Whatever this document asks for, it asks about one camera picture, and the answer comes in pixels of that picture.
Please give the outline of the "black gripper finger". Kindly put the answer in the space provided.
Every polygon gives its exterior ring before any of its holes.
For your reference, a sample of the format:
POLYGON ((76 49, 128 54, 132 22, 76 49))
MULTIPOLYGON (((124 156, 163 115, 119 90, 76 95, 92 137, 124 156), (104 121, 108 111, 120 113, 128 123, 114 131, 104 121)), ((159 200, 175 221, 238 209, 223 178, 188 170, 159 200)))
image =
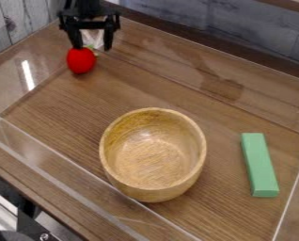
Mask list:
POLYGON ((114 36, 115 36, 115 29, 112 27, 108 27, 104 29, 104 51, 110 51, 112 48, 114 43, 114 36))
POLYGON ((83 38, 80 34, 80 30, 78 28, 71 28, 68 30, 68 36, 75 49, 83 48, 83 38))

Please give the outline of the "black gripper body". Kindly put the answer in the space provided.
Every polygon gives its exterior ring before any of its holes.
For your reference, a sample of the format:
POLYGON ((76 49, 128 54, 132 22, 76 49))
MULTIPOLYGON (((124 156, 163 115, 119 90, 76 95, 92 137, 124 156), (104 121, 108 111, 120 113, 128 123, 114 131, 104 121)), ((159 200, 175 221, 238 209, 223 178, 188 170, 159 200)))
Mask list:
POLYGON ((92 21, 98 17, 104 17, 114 24, 115 29, 120 29, 120 13, 104 7, 100 0, 66 0, 58 12, 59 28, 67 30, 70 23, 92 21))

